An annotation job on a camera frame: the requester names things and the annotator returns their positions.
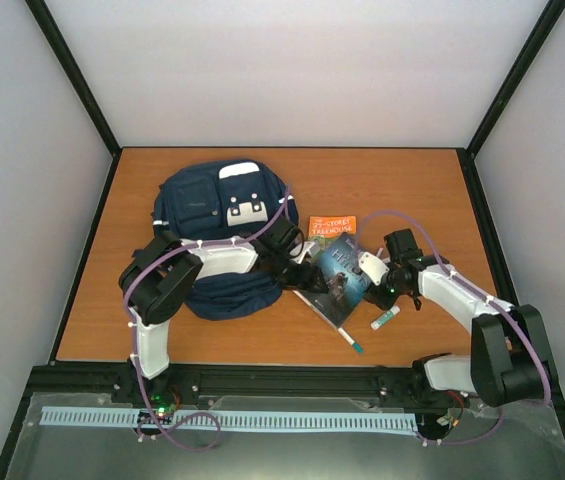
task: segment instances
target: book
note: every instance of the book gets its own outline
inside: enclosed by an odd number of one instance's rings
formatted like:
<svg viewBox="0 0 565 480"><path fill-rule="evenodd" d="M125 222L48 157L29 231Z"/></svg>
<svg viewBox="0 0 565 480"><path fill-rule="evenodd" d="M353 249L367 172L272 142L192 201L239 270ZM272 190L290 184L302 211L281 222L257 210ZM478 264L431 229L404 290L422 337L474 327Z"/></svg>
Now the book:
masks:
<svg viewBox="0 0 565 480"><path fill-rule="evenodd" d="M355 234L356 223L354 216L347 217L309 217L309 238L320 246L319 258L324 250L331 245L342 233Z"/></svg>
<svg viewBox="0 0 565 480"><path fill-rule="evenodd" d="M340 234L315 262L324 274L329 293L311 293L302 290L295 293L320 317L340 331L347 318L364 298L364 292L371 283L362 272L359 274L354 272L355 237L349 233Z"/></svg>

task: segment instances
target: navy blue backpack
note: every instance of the navy blue backpack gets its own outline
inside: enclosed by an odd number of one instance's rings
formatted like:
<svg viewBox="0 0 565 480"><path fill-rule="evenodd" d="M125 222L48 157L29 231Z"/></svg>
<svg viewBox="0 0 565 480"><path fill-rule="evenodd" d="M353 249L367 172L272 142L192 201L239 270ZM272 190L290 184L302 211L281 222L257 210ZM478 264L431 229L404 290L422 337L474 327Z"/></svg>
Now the navy blue backpack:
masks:
<svg viewBox="0 0 565 480"><path fill-rule="evenodd" d="M153 230L170 229L189 240L254 233L280 208L285 191L286 185L275 173L253 160L192 165L160 186ZM292 197L288 210L297 225L298 211ZM266 308L281 294L282 287L268 273L226 273L198 280L185 303L198 317L227 320Z"/></svg>

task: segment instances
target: white perforated rail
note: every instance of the white perforated rail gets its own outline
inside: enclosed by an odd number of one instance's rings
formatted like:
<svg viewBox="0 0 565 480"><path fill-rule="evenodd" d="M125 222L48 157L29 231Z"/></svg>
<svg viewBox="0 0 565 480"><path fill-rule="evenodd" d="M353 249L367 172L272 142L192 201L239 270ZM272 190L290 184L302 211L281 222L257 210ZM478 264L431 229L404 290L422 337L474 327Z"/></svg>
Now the white perforated rail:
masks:
<svg viewBox="0 0 565 480"><path fill-rule="evenodd" d="M168 427L197 410L179 410L165 421ZM229 412L212 410L222 430L228 432L308 433L371 432L412 435L415 416L400 413L326 413L326 412ZM80 427L137 427L146 414L134 408L43 407L40 425ZM143 428L157 428L152 423ZM205 417L195 417L180 428L215 430Z"/></svg>

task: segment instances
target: wooden table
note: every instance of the wooden table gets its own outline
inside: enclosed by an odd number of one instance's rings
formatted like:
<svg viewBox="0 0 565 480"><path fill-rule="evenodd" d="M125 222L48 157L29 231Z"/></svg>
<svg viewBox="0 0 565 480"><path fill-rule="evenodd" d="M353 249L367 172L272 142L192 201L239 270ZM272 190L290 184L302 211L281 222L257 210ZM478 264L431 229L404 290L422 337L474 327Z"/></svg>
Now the wooden table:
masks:
<svg viewBox="0 0 565 480"><path fill-rule="evenodd" d="M322 148L124 149L68 319L59 360L124 361L131 349L128 318L117 286L131 253L153 237L150 213L158 185L187 165L247 157L266 163L290 184L306 229L310 215L357 215L379 209L415 217L440 252L490 292L493 282L454 150ZM408 225L380 218L363 232L370 251L385 234ZM424 240L418 243L428 253ZM293 292L246 318L210 322L183 307L171 322L172 362L285 365L410 365L439 352L466 354L469 335L441 308L398 301L402 312L378 331L381 314L363 304L346 324L364 347L357 354Z"/></svg>

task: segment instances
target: white wall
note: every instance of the white wall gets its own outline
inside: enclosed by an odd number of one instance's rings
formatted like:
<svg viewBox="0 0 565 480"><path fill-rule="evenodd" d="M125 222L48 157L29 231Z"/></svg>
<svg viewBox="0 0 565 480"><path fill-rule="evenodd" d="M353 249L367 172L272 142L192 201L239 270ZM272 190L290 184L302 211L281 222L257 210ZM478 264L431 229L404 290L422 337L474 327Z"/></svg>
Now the white wall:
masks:
<svg viewBox="0 0 565 480"><path fill-rule="evenodd" d="M109 162L25 3L0 2L0 451L48 358Z"/></svg>
<svg viewBox="0 0 565 480"><path fill-rule="evenodd" d="M122 145L466 146L546 0L48 0Z"/></svg>
<svg viewBox="0 0 565 480"><path fill-rule="evenodd" d="M477 164L516 290L542 312L565 390L565 12Z"/></svg>

